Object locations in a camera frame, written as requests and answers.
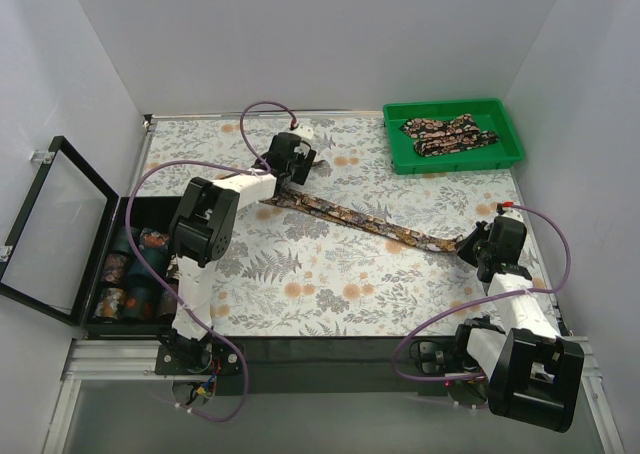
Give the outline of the black display box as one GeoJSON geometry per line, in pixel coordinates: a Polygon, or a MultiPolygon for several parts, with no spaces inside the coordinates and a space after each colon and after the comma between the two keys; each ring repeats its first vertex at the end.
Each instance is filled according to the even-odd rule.
{"type": "Polygon", "coordinates": [[[60,323],[85,327],[93,336],[154,336],[170,323],[155,320],[162,286],[144,285],[154,293],[148,321],[94,316],[101,290],[122,288],[126,294],[129,263],[121,284],[100,280],[116,233],[130,208],[131,227],[167,234],[179,200],[176,197],[122,197],[63,136],[35,152],[33,183],[8,237],[1,245],[1,295],[60,323]]]}

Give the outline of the green plastic tray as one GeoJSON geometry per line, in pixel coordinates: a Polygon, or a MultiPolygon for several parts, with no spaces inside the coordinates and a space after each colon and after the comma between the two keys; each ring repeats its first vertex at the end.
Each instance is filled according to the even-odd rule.
{"type": "Polygon", "coordinates": [[[383,114],[398,174],[507,169],[524,159],[496,98],[387,104],[383,114]]]}

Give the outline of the floral patterned table mat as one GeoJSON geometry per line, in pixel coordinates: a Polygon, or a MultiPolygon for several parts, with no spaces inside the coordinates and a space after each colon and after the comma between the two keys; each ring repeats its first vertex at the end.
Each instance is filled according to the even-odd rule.
{"type": "MultiPolygon", "coordinates": [[[[283,130],[283,118],[158,120],[142,196],[179,196],[193,177],[245,168],[283,130]]],[[[381,118],[307,120],[320,159],[304,193],[438,238],[469,234],[518,191],[507,170],[398,175],[381,118]]],[[[417,326],[450,335],[494,314],[475,269],[292,209],[254,204],[238,214],[214,264],[211,316],[226,336],[403,336],[417,326]]]]}

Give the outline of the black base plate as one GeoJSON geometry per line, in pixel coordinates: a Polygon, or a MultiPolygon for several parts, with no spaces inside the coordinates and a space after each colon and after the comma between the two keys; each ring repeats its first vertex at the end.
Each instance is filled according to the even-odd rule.
{"type": "Polygon", "coordinates": [[[249,373],[251,394],[353,394],[416,392],[443,396],[448,383],[473,374],[485,397],[487,378],[469,356],[460,357],[454,338],[436,336],[413,341],[396,365],[391,354],[395,337],[241,337],[233,342],[245,356],[245,370],[236,353],[221,342],[189,347],[186,353],[164,339],[158,350],[159,376],[206,383],[220,396],[240,395],[243,373],[249,373]]]}

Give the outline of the orange dot rolled tie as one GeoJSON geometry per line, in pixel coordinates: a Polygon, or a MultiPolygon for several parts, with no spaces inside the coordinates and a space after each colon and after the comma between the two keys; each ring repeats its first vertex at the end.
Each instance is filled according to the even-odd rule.
{"type": "Polygon", "coordinates": [[[121,318],[125,320],[148,321],[154,313],[154,293],[144,286],[130,290],[123,306],[121,318]]]}

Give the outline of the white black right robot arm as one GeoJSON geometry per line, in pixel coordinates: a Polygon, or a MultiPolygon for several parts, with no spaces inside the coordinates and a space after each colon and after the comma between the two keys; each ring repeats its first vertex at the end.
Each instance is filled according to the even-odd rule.
{"type": "Polygon", "coordinates": [[[564,433],[573,421],[584,352],[560,336],[533,296],[533,278],[520,264],[526,237],[522,215],[508,210],[479,222],[459,244],[458,257],[477,269],[501,324],[488,316],[466,320],[452,357],[464,371],[482,369],[493,414],[564,433]]]}

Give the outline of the aluminium frame rail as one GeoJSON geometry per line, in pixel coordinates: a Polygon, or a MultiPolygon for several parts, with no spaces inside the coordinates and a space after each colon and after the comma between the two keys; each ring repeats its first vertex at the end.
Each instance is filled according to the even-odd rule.
{"type": "Polygon", "coordinates": [[[155,340],[72,344],[48,453],[620,453],[592,354],[575,418],[560,434],[480,407],[470,389],[215,397],[198,417],[176,406],[190,381],[155,373],[155,340]]]}

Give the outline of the floral tie in tray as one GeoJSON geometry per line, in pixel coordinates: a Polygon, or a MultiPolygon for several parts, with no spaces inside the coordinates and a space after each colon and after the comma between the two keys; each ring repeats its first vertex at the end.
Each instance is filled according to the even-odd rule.
{"type": "Polygon", "coordinates": [[[411,118],[400,131],[414,140],[414,151],[421,157],[437,157],[480,149],[496,144],[498,135],[481,130],[469,113],[450,120],[411,118]]]}

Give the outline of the white floral rolled tie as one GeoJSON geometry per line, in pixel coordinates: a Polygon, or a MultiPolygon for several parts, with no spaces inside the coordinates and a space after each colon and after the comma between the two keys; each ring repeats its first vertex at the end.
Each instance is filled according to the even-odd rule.
{"type": "Polygon", "coordinates": [[[178,259],[176,257],[172,257],[169,261],[169,265],[165,273],[165,280],[170,285],[179,284],[180,272],[179,272],[178,259]]]}

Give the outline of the orange floral rolled tie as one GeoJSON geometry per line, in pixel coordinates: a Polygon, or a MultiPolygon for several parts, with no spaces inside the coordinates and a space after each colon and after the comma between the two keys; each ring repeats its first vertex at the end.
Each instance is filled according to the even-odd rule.
{"type": "Polygon", "coordinates": [[[160,252],[166,255],[169,251],[170,237],[168,234],[158,232],[154,229],[145,227],[140,232],[139,250],[147,249],[160,252]]]}

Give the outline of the brown pattern rolled tie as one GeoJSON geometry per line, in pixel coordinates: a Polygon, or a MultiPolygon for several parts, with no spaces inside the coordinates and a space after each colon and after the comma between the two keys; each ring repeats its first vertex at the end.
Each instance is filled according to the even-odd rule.
{"type": "Polygon", "coordinates": [[[158,300],[155,320],[159,323],[170,323],[176,311],[177,300],[167,289],[164,289],[158,300]]]}

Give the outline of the cat print brown tie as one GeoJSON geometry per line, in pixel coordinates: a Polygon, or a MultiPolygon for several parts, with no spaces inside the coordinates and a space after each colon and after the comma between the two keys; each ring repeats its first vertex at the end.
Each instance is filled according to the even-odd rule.
{"type": "Polygon", "coordinates": [[[278,184],[274,196],[264,200],[264,204],[300,211],[328,222],[379,235],[426,252],[454,253],[462,241],[461,236],[445,239],[427,235],[326,199],[301,193],[286,186],[292,180],[291,174],[285,174],[278,169],[272,169],[271,173],[278,179],[278,184]]]}

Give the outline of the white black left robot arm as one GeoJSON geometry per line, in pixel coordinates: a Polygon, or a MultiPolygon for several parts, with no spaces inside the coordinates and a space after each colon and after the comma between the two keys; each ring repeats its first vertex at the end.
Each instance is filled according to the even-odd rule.
{"type": "Polygon", "coordinates": [[[316,156],[313,137],[306,126],[280,132],[247,172],[215,181],[199,177],[189,181],[169,229],[180,300],[166,342],[171,356],[188,372],[200,374],[212,364],[213,351],[206,344],[213,325],[211,277],[214,263],[230,246],[238,212],[272,199],[291,182],[304,184],[316,156]]]}

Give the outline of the hexagon pattern rolled tie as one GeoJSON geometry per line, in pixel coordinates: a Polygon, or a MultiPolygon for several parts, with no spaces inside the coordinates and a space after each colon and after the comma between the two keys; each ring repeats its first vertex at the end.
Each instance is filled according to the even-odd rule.
{"type": "Polygon", "coordinates": [[[101,290],[94,316],[107,320],[118,320],[127,298],[122,288],[107,287],[101,290]]]}

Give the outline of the pink floral rolled tie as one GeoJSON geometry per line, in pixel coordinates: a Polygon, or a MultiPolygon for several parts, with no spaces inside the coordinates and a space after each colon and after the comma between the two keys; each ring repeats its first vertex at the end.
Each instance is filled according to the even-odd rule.
{"type": "Polygon", "coordinates": [[[100,280],[108,284],[119,285],[122,283],[129,258],[124,254],[110,253],[105,259],[100,280]]]}

